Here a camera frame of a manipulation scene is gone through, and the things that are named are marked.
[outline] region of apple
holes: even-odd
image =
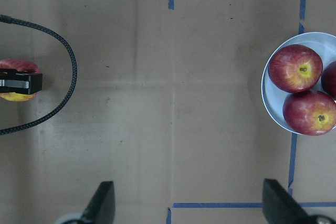
[[[282,112],[287,124],[304,135],[322,135],[336,124],[336,103],[322,91],[290,94],[285,99]]]
[[[311,48],[298,44],[281,48],[268,64],[268,74],[274,85],[290,93],[312,88],[322,69],[321,57]]]
[[[330,63],[321,75],[322,89],[336,99],[336,61]]]
[[[33,63],[22,59],[4,59],[0,60],[0,68],[12,68],[19,72],[36,72],[39,73],[40,70],[38,66]],[[11,93],[0,93],[0,97],[13,102],[23,102],[34,98],[35,94],[18,94],[15,92]]]

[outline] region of cardboard surface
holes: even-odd
[[[336,34],[328,1],[307,0],[305,31]],[[174,0],[171,10],[168,0],[1,0],[1,14],[63,36],[79,71],[59,114],[0,138],[4,222],[54,223],[82,211],[103,180],[114,180],[115,223],[164,223],[175,202],[260,202],[265,177],[286,188],[291,134],[267,114],[260,81],[271,53],[298,33],[299,2]],[[71,65],[52,37],[0,26],[1,58],[33,61],[44,74],[35,99],[0,102],[6,128],[54,109]],[[336,201],[334,136],[298,138],[295,199]],[[261,209],[172,215],[266,223]]]

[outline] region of bowl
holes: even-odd
[[[284,129],[300,134],[294,131],[285,121],[282,114],[282,107],[286,97],[290,94],[282,91],[276,87],[268,75],[268,64],[272,56],[281,48],[292,45],[300,44],[313,49],[322,59],[323,69],[325,69],[331,62],[336,61],[336,37],[331,34],[310,32],[294,36],[281,44],[269,57],[261,79],[261,96],[265,108],[271,118]],[[312,88],[312,90],[322,90],[321,78]]]

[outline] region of bowl of apples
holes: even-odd
[[[281,127],[312,136],[336,127],[335,36],[311,32],[288,39],[262,75],[262,100]]]

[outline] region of apple stem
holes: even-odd
[[[320,121],[320,122],[324,121],[324,119],[325,119],[325,118],[324,118],[324,115],[319,115],[318,118],[319,118],[319,121]]]

